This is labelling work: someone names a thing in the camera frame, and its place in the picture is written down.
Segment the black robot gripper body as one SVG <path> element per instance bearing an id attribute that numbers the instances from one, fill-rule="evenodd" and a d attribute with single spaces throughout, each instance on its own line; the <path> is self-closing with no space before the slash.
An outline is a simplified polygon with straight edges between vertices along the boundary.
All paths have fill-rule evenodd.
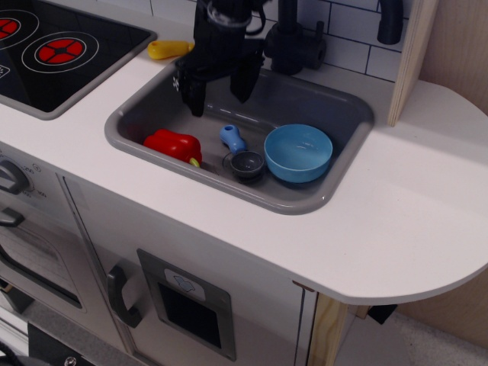
<path id="1" fill-rule="evenodd" d="M 263 63 L 265 41 L 254 36 L 265 26 L 264 1 L 198 1 L 194 49 L 176 62 L 180 79 L 212 82 L 229 76 L 236 63 Z"/>

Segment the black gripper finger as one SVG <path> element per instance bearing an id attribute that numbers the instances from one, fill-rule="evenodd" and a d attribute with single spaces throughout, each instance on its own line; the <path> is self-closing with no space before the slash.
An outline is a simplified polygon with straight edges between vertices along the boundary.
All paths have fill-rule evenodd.
<path id="1" fill-rule="evenodd" d="M 241 103 L 245 103 L 252 94 L 258 81 L 261 63 L 236 63 L 230 74 L 230 91 Z"/>
<path id="2" fill-rule="evenodd" d="M 204 113 L 207 83 L 193 79 L 180 79 L 179 91 L 182 101 L 189 107 L 195 117 Z"/>

